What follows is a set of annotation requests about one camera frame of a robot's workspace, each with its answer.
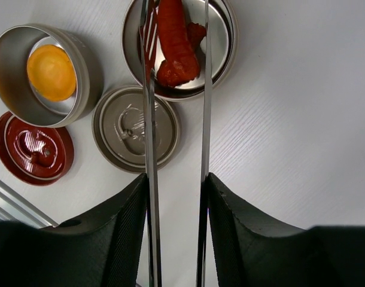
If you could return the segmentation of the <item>yellow egg tart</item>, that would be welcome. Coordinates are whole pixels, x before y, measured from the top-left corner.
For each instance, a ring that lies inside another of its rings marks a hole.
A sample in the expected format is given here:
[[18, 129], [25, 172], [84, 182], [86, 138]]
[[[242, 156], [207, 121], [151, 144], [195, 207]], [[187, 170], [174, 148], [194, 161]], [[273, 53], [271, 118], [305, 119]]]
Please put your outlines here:
[[52, 102], [67, 100], [77, 87], [70, 58], [55, 45], [37, 48], [28, 58], [26, 71], [35, 90]]

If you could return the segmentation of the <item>metal tongs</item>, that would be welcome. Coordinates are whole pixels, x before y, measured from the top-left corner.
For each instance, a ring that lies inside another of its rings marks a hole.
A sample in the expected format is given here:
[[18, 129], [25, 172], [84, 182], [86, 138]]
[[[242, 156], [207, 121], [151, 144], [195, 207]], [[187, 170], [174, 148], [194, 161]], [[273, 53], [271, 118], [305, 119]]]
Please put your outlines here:
[[[159, 191], [156, 153], [156, 118], [154, 96], [154, 63], [157, 51], [157, 13], [154, 1], [143, 1], [139, 26], [142, 57], [144, 132], [145, 132], [145, 169], [148, 179], [148, 250], [150, 285], [162, 285], [162, 262], [160, 248]], [[212, 102], [212, 49], [211, 33], [206, 33], [205, 81], [203, 104], [202, 161], [199, 229], [197, 244], [196, 286], [205, 286], [206, 277], [206, 234], [208, 225], [207, 190], [209, 175], [209, 151], [211, 136]]]

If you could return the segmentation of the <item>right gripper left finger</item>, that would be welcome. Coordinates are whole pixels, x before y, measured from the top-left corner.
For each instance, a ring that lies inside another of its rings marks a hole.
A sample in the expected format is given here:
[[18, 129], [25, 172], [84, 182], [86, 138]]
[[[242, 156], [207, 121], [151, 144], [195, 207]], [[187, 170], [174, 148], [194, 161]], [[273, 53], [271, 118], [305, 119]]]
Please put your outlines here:
[[0, 221], [0, 286], [135, 286], [147, 181], [57, 227]]

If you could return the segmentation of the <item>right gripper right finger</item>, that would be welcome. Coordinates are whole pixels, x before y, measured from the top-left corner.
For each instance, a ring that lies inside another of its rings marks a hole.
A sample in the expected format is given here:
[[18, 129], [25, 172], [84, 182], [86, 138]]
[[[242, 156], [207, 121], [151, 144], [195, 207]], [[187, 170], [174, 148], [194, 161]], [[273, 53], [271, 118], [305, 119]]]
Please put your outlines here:
[[220, 286], [365, 286], [365, 227], [284, 223], [207, 181]]

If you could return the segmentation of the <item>beige round lid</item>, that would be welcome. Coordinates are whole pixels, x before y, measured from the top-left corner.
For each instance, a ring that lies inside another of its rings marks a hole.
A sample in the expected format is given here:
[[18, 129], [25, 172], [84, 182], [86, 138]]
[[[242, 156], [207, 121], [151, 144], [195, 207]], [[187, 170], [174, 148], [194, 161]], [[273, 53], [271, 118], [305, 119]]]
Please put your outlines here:
[[[92, 133], [101, 154], [113, 166], [145, 172], [143, 89], [123, 86], [107, 91], [96, 105]], [[179, 116], [165, 100], [155, 98], [157, 167], [171, 161], [180, 138]]]

